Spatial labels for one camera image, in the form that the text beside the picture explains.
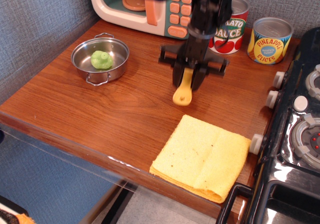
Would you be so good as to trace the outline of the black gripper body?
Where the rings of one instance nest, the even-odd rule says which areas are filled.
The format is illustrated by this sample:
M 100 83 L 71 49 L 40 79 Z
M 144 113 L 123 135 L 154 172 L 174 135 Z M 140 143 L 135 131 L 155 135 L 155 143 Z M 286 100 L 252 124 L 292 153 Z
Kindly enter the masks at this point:
M 210 40 L 215 33 L 200 34 L 189 32 L 188 39 L 182 44 L 162 45 L 158 61 L 174 67 L 175 62 L 185 65 L 185 68 L 207 68 L 208 74 L 224 76 L 229 64 L 227 59 L 212 53 L 207 53 Z

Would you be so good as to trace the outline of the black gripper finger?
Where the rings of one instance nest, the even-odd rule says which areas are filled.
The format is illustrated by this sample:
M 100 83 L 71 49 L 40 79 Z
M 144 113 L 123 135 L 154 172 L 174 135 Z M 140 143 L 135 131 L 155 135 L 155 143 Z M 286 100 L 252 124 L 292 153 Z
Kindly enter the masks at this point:
M 191 89 L 192 91 L 197 91 L 202 82 L 204 81 L 207 75 L 207 68 L 198 68 L 193 70 L 192 79 L 191 79 Z
M 185 65 L 175 62 L 173 65 L 172 81 L 174 86 L 179 87 L 183 79 Z

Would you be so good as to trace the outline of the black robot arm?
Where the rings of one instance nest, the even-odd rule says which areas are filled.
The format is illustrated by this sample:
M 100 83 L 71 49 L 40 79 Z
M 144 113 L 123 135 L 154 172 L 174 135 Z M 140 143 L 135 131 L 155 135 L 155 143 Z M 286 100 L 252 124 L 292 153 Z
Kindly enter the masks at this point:
M 191 20 L 187 25 L 188 38 L 182 44 L 163 45 L 159 62 L 173 68 L 175 87 L 182 83 L 185 69 L 192 71 L 191 89 L 196 91 L 209 74 L 223 76 L 229 61 L 208 52 L 210 40 L 232 15 L 232 0 L 192 0 Z

